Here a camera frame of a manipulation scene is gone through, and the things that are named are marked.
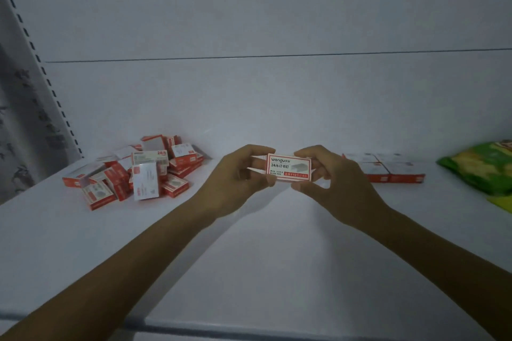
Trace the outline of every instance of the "wengu logo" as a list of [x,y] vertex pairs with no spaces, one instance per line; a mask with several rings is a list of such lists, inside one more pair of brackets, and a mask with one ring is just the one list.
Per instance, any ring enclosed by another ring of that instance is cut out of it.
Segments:
[[281,158],[271,158],[272,162],[279,162],[279,163],[290,163],[289,159],[281,159]]

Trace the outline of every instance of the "hand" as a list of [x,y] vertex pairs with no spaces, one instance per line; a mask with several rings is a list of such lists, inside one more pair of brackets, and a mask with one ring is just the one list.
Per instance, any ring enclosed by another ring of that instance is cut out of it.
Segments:
[[298,150],[295,155],[312,158],[312,168],[316,170],[311,180],[330,179],[331,187],[325,189],[309,181],[294,182],[291,187],[310,196],[342,223],[364,230],[379,213],[389,209],[353,160],[322,145]]
[[247,144],[226,155],[191,201],[198,202],[200,208],[212,212],[215,217],[233,213],[254,193],[275,185],[275,175],[249,169],[265,170],[267,161],[253,155],[274,152],[275,149],[270,147]]

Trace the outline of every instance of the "person's left hand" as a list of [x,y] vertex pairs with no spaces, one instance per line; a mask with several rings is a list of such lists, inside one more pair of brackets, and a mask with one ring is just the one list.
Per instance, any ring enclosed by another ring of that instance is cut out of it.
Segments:
[[233,213],[254,193],[275,185],[274,175],[249,169],[265,170],[267,161],[254,156],[274,152],[270,147],[247,144],[226,155],[190,201],[215,218]]

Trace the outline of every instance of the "yellow object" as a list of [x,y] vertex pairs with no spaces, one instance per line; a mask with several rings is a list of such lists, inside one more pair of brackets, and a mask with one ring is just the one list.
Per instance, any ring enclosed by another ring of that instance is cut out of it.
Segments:
[[512,213],[512,196],[508,197],[488,197],[487,201],[505,209],[507,212]]

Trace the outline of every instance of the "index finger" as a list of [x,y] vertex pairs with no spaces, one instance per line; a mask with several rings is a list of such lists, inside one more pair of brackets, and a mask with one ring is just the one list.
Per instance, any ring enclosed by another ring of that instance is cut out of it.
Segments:
[[305,149],[295,151],[293,154],[301,158],[313,158],[326,165],[334,161],[335,154],[327,150],[323,145],[313,145]]
[[264,145],[257,144],[247,144],[234,151],[232,154],[239,159],[247,159],[251,156],[260,156],[273,153],[275,153],[275,149],[272,147],[266,147]]

